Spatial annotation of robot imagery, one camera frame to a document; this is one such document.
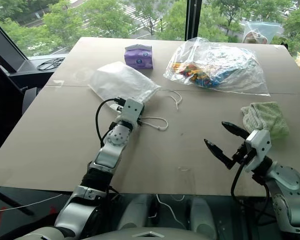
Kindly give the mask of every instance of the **green towel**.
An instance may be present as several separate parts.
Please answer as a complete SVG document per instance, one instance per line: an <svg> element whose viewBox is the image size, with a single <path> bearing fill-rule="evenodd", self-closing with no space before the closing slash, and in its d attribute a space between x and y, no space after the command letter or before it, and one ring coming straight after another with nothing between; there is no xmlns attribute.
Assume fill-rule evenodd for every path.
<svg viewBox="0 0 300 240"><path fill-rule="evenodd" d="M275 101L253 102L241 108L243 125L251 133L253 130L268 130L271 139L280 139L289 135L288 125Z"/></svg>

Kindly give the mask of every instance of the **window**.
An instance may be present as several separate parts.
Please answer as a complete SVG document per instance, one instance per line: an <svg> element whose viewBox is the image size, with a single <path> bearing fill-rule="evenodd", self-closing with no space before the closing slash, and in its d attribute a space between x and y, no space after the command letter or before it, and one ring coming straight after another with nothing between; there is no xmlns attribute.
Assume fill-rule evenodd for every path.
<svg viewBox="0 0 300 240"><path fill-rule="evenodd" d="M186 9L186 0L0 0L0 26L27 57L65 54L80 37L184 40Z"/></svg>
<svg viewBox="0 0 300 240"><path fill-rule="evenodd" d="M198 36L211 42L287 43L300 52L300 0L203 0Z"/></svg>

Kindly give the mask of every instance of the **white cable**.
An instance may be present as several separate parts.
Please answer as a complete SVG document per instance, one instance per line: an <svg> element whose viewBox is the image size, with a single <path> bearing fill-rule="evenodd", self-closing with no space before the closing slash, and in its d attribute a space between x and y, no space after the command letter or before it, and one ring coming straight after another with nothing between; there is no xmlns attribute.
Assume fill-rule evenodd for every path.
<svg viewBox="0 0 300 240"><path fill-rule="evenodd" d="M48 201L48 200L51 200L51 199L55 199L55 198L58 198L60 196L62 196L63 194L59 194L57 196L53 196L53 197L50 197L48 199L45 199L45 200L42 200L42 201L37 201L37 202L34 202L34 203L31 203L31 204L27 204L27 205L24 205L24 206L18 206L18 207L13 207L13 208L7 208L7 209L2 209L0 210L0 212L4 212L4 211L8 211L8 210L14 210L14 209L20 209L20 208L25 208L25 207L29 207L29 206L32 206L32 205L35 205L35 204L40 204L40 203L43 203L45 201Z"/></svg>
<svg viewBox="0 0 300 240"><path fill-rule="evenodd" d="M148 216L148 219L153 219L153 218L155 218L157 216L157 213L155 213L155 215L153 215L153 216Z"/></svg>
<svg viewBox="0 0 300 240"><path fill-rule="evenodd" d="M176 218L176 215L175 215L174 211L172 210L172 208L171 208L168 204L166 204L166 203L160 201L158 194L156 194L156 199L158 199L158 202L159 202L159 203L161 203L162 205L165 205L166 207L168 207L168 208L170 209L172 215L173 215L174 220L175 220L177 223L179 223L180 225L182 225L182 227L183 227L184 229L186 229L185 225L184 225L182 222L180 222L180 221Z"/></svg>
<svg viewBox="0 0 300 240"><path fill-rule="evenodd" d="M150 126L150 127L153 127L153 128L155 128L155 129L157 129L157 130L159 130L159 131L165 131L165 130L167 130L167 128L169 127L168 121L165 120L165 119L162 118L162 117L158 117L158 116L143 116L143 117L141 117L141 119L158 119L158 120L164 121L165 124L166 124L165 126L156 126L156 125L153 125L153 124L151 124L151 123L149 123L149 122L140 120L141 123L143 123L143 124L145 124L145 125L148 125L148 126Z"/></svg>
<svg viewBox="0 0 300 240"><path fill-rule="evenodd" d="M182 202L185 199L186 195L183 195L181 199L176 199L173 195L170 195L171 198L173 198L173 200L177 201L177 202Z"/></svg>
<svg viewBox="0 0 300 240"><path fill-rule="evenodd" d="M182 102L182 96L181 96L180 93L178 93L177 91L174 91L174 90L169 90L169 92L175 93L180 97L179 101L177 101L173 96L171 96L171 95L168 96L169 98L172 98L174 100L176 110L178 111L179 110L179 104Z"/></svg>

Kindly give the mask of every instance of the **purple box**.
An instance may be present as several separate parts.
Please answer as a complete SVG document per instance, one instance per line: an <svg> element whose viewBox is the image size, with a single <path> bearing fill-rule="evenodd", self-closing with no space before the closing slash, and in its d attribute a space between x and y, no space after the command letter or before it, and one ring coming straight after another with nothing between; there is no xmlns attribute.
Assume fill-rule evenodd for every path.
<svg viewBox="0 0 300 240"><path fill-rule="evenodd" d="M134 69L153 69L152 46L142 44L127 46L124 60L125 64Z"/></svg>

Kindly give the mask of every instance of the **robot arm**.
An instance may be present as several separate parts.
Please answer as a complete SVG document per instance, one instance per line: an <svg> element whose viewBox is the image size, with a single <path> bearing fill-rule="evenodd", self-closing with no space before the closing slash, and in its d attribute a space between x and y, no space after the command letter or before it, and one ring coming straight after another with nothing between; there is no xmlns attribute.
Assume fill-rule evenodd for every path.
<svg viewBox="0 0 300 240"><path fill-rule="evenodd" d="M69 200L60 211L54 226L42 227L18 240L77 240L95 235L104 217L103 204L123 150L138 126L144 105L131 98L116 98L121 114L110 126L99 150Z"/></svg>
<svg viewBox="0 0 300 240"><path fill-rule="evenodd" d="M246 172L253 172L253 179L267 185L272 196L273 209L281 231L300 234L300 173L292 167L283 166L266 156L271 148L267 130L254 130L249 134L244 129L229 123L222 125L231 133L245 139L232 159L208 140L204 140L209 150L228 169L235 163L244 164Z"/></svg>

